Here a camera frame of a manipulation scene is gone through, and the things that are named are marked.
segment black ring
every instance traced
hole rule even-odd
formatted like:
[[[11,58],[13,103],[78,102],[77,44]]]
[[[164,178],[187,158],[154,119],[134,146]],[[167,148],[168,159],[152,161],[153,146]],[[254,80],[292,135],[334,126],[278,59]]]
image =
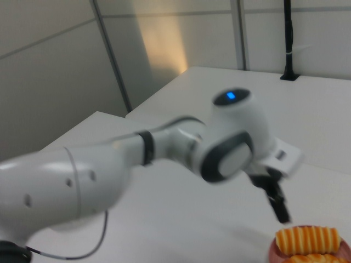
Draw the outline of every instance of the black ring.
[[[150,164],[155,156],[154,138],[148,130],[139,131],[136,134],[140,135],[144,141],[144,163],[143,165]]]
[[[230,138],[222,141],[220,144],[212,148],[206,155],[201,166],[201,176],[207,182],[220,182],[228,179],[219,172],[219,162],[229,152],[240,146],[246,144],[252,153],[254,153],[253,142],[250,135],[247,132],[235,134]]]
[[[11,255],[18,257],[19,262],[31,262],[32,259],[32,253],[29,250],[19,247],[12,242],[0,241],[0,259],[6,261],[7,257]]]

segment black cable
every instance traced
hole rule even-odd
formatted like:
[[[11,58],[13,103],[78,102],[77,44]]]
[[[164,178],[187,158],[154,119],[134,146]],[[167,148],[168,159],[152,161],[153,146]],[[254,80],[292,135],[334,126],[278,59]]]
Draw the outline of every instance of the black cable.
[[[36,249],[33,249],[33,248],[30,248],[30,247],[26,247],[29,251],[32,251],[33,253],[36,253],[36,254],[39,254],[39,255],[42,255],[42,256],[46,256],[48,258],[52,258],[52,259],[60,259],[60,260],[79,260],[79,259],[85,259],[91,255],[93,255],[96,251],[98,251],[98,249],[101,247],[103,241],[104,241],[104,238],[105,238],[105,235],[106,235],[106,229],[107,229],[107,222],[108,222],[108,219],[109,219],[109,212],[106,210],[105,211],[105,220],[104,220],[104,227],[103,227],[103,232],[101,234],[101,237],[100,237],[100,240],[98,242],[98,244],[95,246],[95,248],[90,251],[89,253],[85,254],[85,255],[82,255],[82,256],[57,256],[57,255],[52,255],[52,254],[48,254],[48,253],[45,253],[45,252],[42,252],[42,251],[39,251],[39,250],[36,250]]]

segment white table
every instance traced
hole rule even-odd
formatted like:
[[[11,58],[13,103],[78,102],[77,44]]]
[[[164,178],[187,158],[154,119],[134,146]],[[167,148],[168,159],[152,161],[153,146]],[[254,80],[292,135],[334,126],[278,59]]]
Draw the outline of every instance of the white table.
[[[236,78],[242,73],[243,76],[247,76],[246,79]],[[196,76],[203,77],[206,81],[197,81]],[[265,84],[265,73],[252,75],[251,72],[191,68],[127,117],[154,125],[187,113],[207,121],[210,104],[206,101],[210,101],[212,93],[225,87],[239,85],[254,89],[258,99],[264,102],[263,105],[273,123],[274,131],[289,142],[300,138],[301,140],[297,141],[298,145],[310,149],[309,146],[313,143],[307,143],[302,140],[305,139],[304,136],[298,135],[309,136],[322,128],[330,133],[333,131],[335,120],[330,120],[324,126],[322,122],[318,122],[324,120],[326,111],[321,112],[319,118],[315,118],[316,126],[303,125],[303,122],[300,123],[293,113],[288,112],[287,107],[293,107],[293,103],[287,99],[283,103],[282,98],[284,94],[286,96],[288,94],[290,98],[298,97],[292,95],[298,92],[290,88],[293,84],[282,82],[282,90],[279,92],[272,88],[273,85],[268,88],[259,88],[256,83],[255,86],[253,76],[262,79],[261,85]],[[200,82],[203,82],[202,90],[195,85]],[[345,99],[344,95],[348,95],[345,88],[346,84],[345,87],[340,88],[339,96],[343,97],[339,98],[340,103]],[[265,95],[269,93],[280,94],[280,99]],[[334,98],[334,102],[337,100],[337,96],[332,92],[330,96]],[[190,110],[190,104],[196,108]],[[315,102],[312,105],[314,107],[311,107],[310,112],[318,108],[318,103]],[[331,105],[327,104],[325,107],[330,108],[330,117],[337,113],[337,110],[332,110]],[[301,102],[300,108],[308,107]],[[311,118],[309,112],[301,116],[298,107],[296,111],[295,114],[304,121]],[[291,118],[289,122],[284,119],[286,115]],[[295,126],[295,132],[287,129],[286,123],[298,125]],[[338,123],[338,125],[344,129],[347,127],[344,123]],[[48,148],[99,141],[147,127],[147,124],[95,113],[58,138]],[[336,142],[345,135],[343,132],[344,130],[341,131],[341,135],[334,134]],[[323,147],[333,150],[331,146],[333,144],[326,143],[327,146]],[[320,161],[324,153],[319,152],[317,148],[314,154],[318,156],[315,160]],[[325,166],[335,164],[327,160],[329,162]],[[82,262],[266,262],[269,243],[275,231],[282,226],[276,221],[263,191],[252,186],[246,175],[241,174],[235,180],[223,184],[210,185],[178,164],[157,161],[147,168],[133,169],[132,177],[133,183],[129,191],[110,211],[109,226],[103,246],[95,255]],[[303,164],[291,180],[282,184],[282,188],[288,200],[294,225],[335,226],[342,237],[351,242],[349,190],[351,176],[332,169]],[[86,227],[67,233],[43,230],[31,239],[29,245],[63,255],[85,253],[93,248],[99,239],[102,220],[100,216]],[[59,261],[35,256],[34,263],[39,262]]]
[[[133,110],[126,118],[161,124],[180,115],[207,122],[211,101],[223,89],[251,90],[277,137],[301,148],[305,162],[351,174],[351,81],[192,67]]]

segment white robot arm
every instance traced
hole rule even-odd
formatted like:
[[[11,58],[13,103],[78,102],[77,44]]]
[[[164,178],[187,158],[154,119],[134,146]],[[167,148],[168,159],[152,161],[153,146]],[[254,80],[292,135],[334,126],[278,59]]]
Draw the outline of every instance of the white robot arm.
[[[295,171],[302,153],[271,135],[248,90],[232,89],[214,99],[208,126],[184,117],[99,144],[0,163],[0,241],[24,247],[40,229],[107,210],[126,189],[131,167],[160,158],[177,161],[208,182],[243,170],[266,190],[278,220],[289,221],[278,181]]]

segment food on plate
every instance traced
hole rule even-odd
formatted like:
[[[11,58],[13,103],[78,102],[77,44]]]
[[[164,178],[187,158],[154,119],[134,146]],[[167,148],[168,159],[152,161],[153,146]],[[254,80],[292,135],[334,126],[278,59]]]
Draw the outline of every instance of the food on plate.
[[[336,228],[296,226],[279,230],[275,241],[279,250],[290,256],[335,253],[340,247],[341,238]]]
[[[346,259],[339,259],[333,255],[310,254],[307,256],[295,255],[283,263],[350,263]]]

